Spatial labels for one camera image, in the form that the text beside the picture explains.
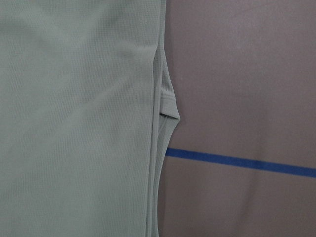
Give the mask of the olive green long-sleeve shirt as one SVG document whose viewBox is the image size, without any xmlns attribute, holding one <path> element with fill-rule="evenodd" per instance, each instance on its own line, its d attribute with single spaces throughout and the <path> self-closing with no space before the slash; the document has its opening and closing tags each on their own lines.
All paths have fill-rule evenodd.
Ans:
<svg viewBox="0 0 316 237">
<path fill-rule="evenodd" d="M 164 0 L 0 3 L 0 234 L 157 237 L 180 121 Z"/>
</svg>

